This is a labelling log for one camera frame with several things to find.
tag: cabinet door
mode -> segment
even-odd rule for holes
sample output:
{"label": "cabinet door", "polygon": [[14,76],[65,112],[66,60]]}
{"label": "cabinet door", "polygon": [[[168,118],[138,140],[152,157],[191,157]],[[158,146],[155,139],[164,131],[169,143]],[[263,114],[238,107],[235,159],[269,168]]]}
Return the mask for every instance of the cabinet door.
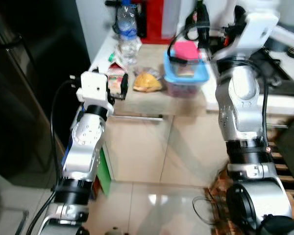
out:
{"label": "cabinet door", "polygon": [[116,181],[160,182],[172,117],[138,120],[110,117],[106,146]]}
{"label": "cabinet door", "polygon": [[161,182],[208,187],[227,162],[218,114],[174,117]]}

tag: plastic bottle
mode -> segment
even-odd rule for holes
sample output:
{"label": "plastic bottle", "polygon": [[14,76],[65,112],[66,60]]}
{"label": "plastic bottle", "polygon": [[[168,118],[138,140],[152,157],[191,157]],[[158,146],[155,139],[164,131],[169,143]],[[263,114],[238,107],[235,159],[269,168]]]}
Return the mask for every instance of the plastic bottle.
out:
{"label": "plastic bottle", "polygon": [[120,31],[120,46],[124,62],[128,65],[136,63],[137,25],[135,11],[130,5],[130,0],[123,0],[122,7],[118,10],[118,26]]}

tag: tile floor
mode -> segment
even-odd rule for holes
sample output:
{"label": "tile floor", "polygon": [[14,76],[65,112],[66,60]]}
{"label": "tile floor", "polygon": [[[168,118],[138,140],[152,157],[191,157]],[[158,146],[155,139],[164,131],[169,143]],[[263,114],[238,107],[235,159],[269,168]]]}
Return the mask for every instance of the tile floor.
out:
{"label": "tile floor", "polygon": [[[113,182],[108,198],[100,194],[89,205],[85,227],[91,235],[103,235],[113,227],[130,235],[209,235],[210,226],[194,213],[196,196],[204,197],[203,189]],[[211,219],[208,202],[198,201],[195,207]]]}

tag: metal rod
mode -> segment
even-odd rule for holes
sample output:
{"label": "metal rod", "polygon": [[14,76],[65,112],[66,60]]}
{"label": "metal rod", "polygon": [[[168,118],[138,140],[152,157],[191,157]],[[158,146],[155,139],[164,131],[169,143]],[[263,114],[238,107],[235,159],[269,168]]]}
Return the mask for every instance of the metal rod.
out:
{"label": "metal rod", "polygon": [[277,128],[277,129],[288,129],[287,125],[278,125],[278,124],[267,124],[268,128]]}
{"label": "metal rod", "polygon": [[111,117],[112,118],[144,120],[144,121],[163,121],[163,116],[162,115],[159,115],[159,117],[136,117],[136,116],[112,115]]}

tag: kitchen counter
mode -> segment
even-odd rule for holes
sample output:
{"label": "kitchen counter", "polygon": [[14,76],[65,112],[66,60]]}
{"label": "kitchen counter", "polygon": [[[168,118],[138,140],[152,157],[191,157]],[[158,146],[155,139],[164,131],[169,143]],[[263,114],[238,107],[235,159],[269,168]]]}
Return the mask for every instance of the kitchen counter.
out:
{"label": "kitchen counter", "polygon": [[[102,73],[107,72],[110,63],[108,58],[114,51],[118,43],[113,30],[110,30],[97,56],[93,60],[90,71],[99,67]],[[138,63],[136,66],[152,67],[162,70],[163,52],[166,45],[142,45],[138,54]],[[271,52],[273,58],[281,59],[281,67],[286,73],[294,79],[294,59],[289,58],[284,53]],[[125,101],[116,101],[116,112],[132,112],[139,114],[157,114],[157,115],[178,115],[178,116],[197,116],[208,111],[218,111],[219,106],[215,97],[216,91],[216,73],[211,65],[207,65],[210,79],[202,86],[201,92],[194,99],[173,98],[164,92],[141,93],[133,91],[135,76],[132,69],[129,71],[129,89]],[[258,106],[261,109],[263,104],[263,95],[259,96]],[[294,97],[271,95],[268,97],[267,113],[273,115],[294,116]]]}

